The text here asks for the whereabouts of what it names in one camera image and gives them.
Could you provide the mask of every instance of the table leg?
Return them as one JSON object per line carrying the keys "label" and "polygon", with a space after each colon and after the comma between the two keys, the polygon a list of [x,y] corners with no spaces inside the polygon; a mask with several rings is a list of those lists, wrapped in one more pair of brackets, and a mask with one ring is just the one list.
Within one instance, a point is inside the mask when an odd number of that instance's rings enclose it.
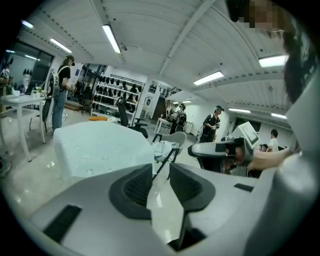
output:
{"label": "table leg", "polygon": [[160,132],[161,126],[162,126],[162,121],[160,121],[160,123],[159,123],[158,131],[156,132],[157,134]]}
{"label": "table leg", "polygon": [[24,131],[24,127],[23,127],[23,117],[22,117],[22,107],[19,106],[17,108],[17,119],[18,119],[18,129],[19,129],[19,134],[20,134],[20,142],[23,148],[23,151],[25,153],[26,159],[28,160],[28,162],[31,162],[31,156],[28,150],[28,146],[27,146],[27,142],[26,142],[26,137],[25,137],[25,131]]}
{"label": "table leg", "polygon": [[2,132],[1,123],[2,123],[2,121],[0,120],[0,138],[1,138],[1,142],[2,142],[2,146],[3,146],[4,152],[5,152],[5,153],[8,153],[8,148],[7,148],[7,146],[6,146],[4,134],[3,134],[3,132]]}
{"label": "table leg", "polygon": [[46,144],[45,134],[44,134],[44,122],[42,121],[42,109],[43,109],[43,104],[42,104],[42,102],[40,102],[40,104],[39,104],[40,132],[41,132],[41,137],[42,137],[42,143]]}
{"label": "table leg", "polygon": [[155,128],[154,128],[153,134],[157,134],[157,126],[158,126],[158,123],[159,123],[159,119],[156,121],[156,125],[155,125]]}

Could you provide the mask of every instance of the white table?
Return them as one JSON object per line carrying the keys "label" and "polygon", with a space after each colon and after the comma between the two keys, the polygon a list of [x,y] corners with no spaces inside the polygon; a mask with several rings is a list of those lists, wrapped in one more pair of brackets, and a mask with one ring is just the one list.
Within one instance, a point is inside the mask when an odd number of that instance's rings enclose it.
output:
{"label": "white table", "polygon": [[[22,144],[22,148],[25,153],[26,159],[28,160],[28,162],[31,162],[32,159],[28,150],[24,128],[23,128],[23,118],[33,118],[33,117],[39,116],[41,138],[42,138],[43,144],[45,144],[46,140],[45,140],[45,134],[44,134],[44,124],[42,122],[43,98],[42,97],[33,98],[31,95],[22,95],[14,98],[3,98],[1,99],[1,104],[5,106],[13,107],[12,109],[9,109],[1,113],[1,115],[17,119],[20,142]],[[39,105],[39,110],[23,108],[24,106],[33,105],[33,104]],[[6,147],[5,139],[3,136],[1,122],[0,122],[0,137],[2,140],[3,147],[7,152],[8,149]]]}
{"label": "white table", "polygon": [[166,125],[170,125],[171,126],[172,122],[169,122],[169,121],[159,117],[158,120],[156,121],[156,125],[155,125],[154,132],[153,132],[154,134],[158,134],[159,133],[162,124],[166,124]]}
{"label": "white table", "polygon": [[61,179],[89,178],[123,168],[152,164],[154,152],[141,132],[108,121],[86,121],[54,131]]}

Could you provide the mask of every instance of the black t-shirt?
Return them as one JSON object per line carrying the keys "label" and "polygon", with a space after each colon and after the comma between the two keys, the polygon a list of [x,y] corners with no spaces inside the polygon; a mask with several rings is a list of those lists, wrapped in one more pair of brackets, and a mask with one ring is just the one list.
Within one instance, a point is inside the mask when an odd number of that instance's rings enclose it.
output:
{"label": "black t-shirt", "polygon": [[[213,115],[213,117],[211,118],[211,114],[210,114],[210,115],[208,115],[208,116],[206,117],[206,119],[203,121],[203,124],[209,124],[209,125],[211,125],[211,126],[214,126],[214,125],[216,125],[216,124],[219,123],[219,122],[220,122],[219,117],[215,118],[215,116]],[[210,129],[210,128],[209,128],[208,126],[206,126],[206,125],[203,126],[203,132],[204,132],[205,134],[209,133],[210,131],[212,131],[213,133],[215,133],[215,130],[214,130],[214,129]]]}
{"label": "black t-shirt", "polygon": [[[58,68],[58,72],[60,69],[62,69],[65,65],[61,65]],[[70,67],[65,67],[64,69],[61,70],[61,72],[59,73],[59,87],[60,87],[60,92],[65,91],[66,88],[64,86],[62,86],[62,81],[64,80],[64,78],[69,79],[70,78]]]}

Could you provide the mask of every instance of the chair armrest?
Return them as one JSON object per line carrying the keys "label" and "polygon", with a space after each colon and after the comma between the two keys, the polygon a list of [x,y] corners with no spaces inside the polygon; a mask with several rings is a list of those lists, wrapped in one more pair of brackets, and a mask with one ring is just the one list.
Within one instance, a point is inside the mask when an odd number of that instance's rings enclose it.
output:
{"label": "chair armrest", "polygon": [[143,118],[135,118],[137,120],[137,123],[139,123],[140,121],[144,121]]}
{"label": "chair armrest", "polygon": [[147,123],[143,123],[143,122],[135,122],[134,124],[135,124],[135,126],[137,126],[137,127],[140,127],[140,126],[148,126]]}
{"label": "chair armrest", "polygon": [[157,134],[154,136],[154,138],[153,138],[152,142],[155,142],[155,141],[156,141],[156,139],[157,139],[157,137],[160,137],[160,138],[159,138],[159,141],[161,141],[161,140],[162,140],[162,134],[157,133]]}

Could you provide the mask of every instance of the chair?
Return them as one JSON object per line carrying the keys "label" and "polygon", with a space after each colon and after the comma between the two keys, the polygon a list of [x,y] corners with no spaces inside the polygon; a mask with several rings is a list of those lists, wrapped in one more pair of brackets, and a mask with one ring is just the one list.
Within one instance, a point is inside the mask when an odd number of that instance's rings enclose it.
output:
{"label": "chair", "polygon": [[[124,97],[120,97],[116,101],[116,104],[117,104],[117,107],[119,110],[119,114],[120,114],[121,125],[128,127],[129,121],[128,121],[128,117],[127,117],[127,113],[126,113],[126,103],[127,103],[127,101]],[[147,130],[142,128],[141,126],[148,126],[148,124],[140,122],[140,121],[143,121],[144,119],[141,119],[141,118],[135,118],[135,119],[137,120],[137,122],[134,123],[135,126],[129,126],[128,128],[142,133],[142,135],[147,139],[149,137]]]}
{"label": "chair", "polygon": [[156,175],[153,176],[152,180],[154,180],[157,175],[160,173],[162,168],[165,166],[165,164],[169,161],[170,156],[174,153],[174,158],[171,163],[174,163],[177,159],[177,156],[182,152],[182,149],[184,148],[185,142],[187,140],[187,135],[182,131],[177,131],[171,135],[164,135],[164,134],[156,134],[153,138],[152,142],[155,142],[157,137],[159,137],[159,141],[168,141],[168,142],[176,142],[179,143],[179,147],[171,149],[168,156],[165,158],[165,160],[162,162],[162,165],[160,166],[159,170],[156,172]]}
{"label": "chair", "polygon": [[84,115],[84,110],[87,108],[88,111],[90,111],[90,106],[91,106],[91,100],[90,99],[83,99],[82,100],[82,111],[81,114]]}

